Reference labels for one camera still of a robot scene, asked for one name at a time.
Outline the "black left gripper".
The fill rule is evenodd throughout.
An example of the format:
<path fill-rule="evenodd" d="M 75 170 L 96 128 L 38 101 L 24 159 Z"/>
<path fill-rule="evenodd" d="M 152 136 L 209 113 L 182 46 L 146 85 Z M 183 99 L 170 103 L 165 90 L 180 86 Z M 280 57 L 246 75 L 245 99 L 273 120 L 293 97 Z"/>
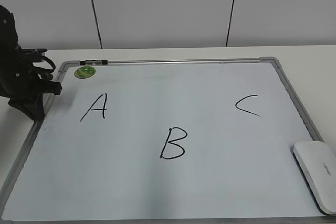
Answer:
<path fill-rule="evenodd" d="M 45 118 L 43 94 L 59 95 L 60 82 L 52 81 L 56 65 L 42 50 L 4 50 L 1 52 L 1 96 L 8 104 L 33 121 Z"/>

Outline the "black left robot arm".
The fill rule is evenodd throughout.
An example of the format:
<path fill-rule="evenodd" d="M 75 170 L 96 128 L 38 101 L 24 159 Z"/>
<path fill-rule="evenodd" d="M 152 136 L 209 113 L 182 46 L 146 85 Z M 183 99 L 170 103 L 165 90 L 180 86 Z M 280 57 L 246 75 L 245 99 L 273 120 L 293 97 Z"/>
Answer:
<path fill-rule="evenodd" d="M 52 80 L 56 65 L 45 52 L 45 48 L 21 48 L 14 15 L 1 6 L 1 96 L 33 121 L 45 117 L 44 94 L 62 91 L 60 82 Z"/>

